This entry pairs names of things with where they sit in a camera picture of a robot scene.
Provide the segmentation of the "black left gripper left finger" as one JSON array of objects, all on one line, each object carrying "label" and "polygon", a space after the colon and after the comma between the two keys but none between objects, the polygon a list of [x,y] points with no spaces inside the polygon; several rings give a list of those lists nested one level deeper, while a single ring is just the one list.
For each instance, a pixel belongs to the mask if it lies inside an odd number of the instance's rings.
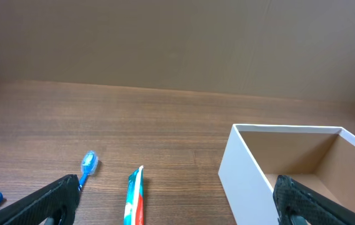
[{"label": "black left gripper left finger", "polygon": [[79,179],[68,174],[0,210],[0,225],[72,225],[79,206]]}]

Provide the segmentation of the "blue white toothbrush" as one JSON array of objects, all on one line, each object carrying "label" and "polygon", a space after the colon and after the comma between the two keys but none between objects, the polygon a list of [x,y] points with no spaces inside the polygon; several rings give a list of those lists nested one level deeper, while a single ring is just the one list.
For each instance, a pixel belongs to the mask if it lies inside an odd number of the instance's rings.
[{"label": "blue white toothbrush", "polygon": [[89,176],[93,175],[96,172],[98,166],[99,158],[95,151],[89,151],[83,157],[81,162],[81,172],[82,177],[79,179],[79,190],[83,189]]}]

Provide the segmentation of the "teal red toothpaste tube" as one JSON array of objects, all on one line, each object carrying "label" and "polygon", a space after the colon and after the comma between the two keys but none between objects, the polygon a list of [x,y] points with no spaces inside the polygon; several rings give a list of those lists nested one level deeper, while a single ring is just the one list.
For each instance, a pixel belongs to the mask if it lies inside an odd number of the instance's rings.
[{"label": "teal red toothpaste tube", "polygon": [[144,224],[143,169],[140,166],[128,178],[124,225]]}]

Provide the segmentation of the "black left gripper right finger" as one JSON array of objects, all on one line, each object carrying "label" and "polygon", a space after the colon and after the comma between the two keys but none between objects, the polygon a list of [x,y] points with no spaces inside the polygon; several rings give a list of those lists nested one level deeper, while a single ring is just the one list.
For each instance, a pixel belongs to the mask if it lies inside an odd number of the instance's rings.
[{"label": "black left gripper right finger", "polygon": [[279,225],[355,225],[355,212],[287,175],[277,177],[272,196]]}]

